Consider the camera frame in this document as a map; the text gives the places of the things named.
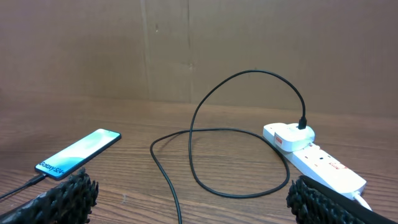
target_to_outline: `phone screen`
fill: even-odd
[[[37,164],[35,169],[60,180],[121,138],[119,133],[98,129],[54,156]]]

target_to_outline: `brown wall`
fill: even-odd
[[[261,68],[295,84],[310,111],[397,116],[397,8],[396,0],[2,0],[0,88],[197,103],[229,75]],[[209,103],[299,107],[293,91],[258,74],[232,80]]]

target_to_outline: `light blue screen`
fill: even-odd
[[[36,165],[54,177],[60,177],[75,165],[100,150],[120,134],[105,129],[98,129],[66,149]]]

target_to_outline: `brown tabletop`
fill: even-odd
[[[151,142],[187,129],[196,105],[75,96],[19,94],[0,97],[0,194],[35,175],[34,166],[98,128],[122,140],[85,167],[99,182],[92,223],[177,223],[175,204],[149,153]],[[297,122],[299,111],[204,106],[196,128],[232,127],[261,134],[265,124]],[[353,169],[368,184],[364,199],[372,209],[398,222],[398,119],[309,113],[322,149]],[[184,223],[294,223],[282,190],[260,198],[213,195],[193,179],[188,135],[155,147],[180,200]],[[282,162],[262,141],[242,133],[194,133],[193,161],[208,186],[231,194],[261,192],[285,178]],[[300,172],[289,163],[291,179]],[[4,213],[54,187],[45,179],[0,200]]]

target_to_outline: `power strip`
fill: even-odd
[[[298,124],[274,123],[265,125],[262,135],[301,173],[370,209],[360,197],[366,180],[314,144],[312,128],[298,129]]]

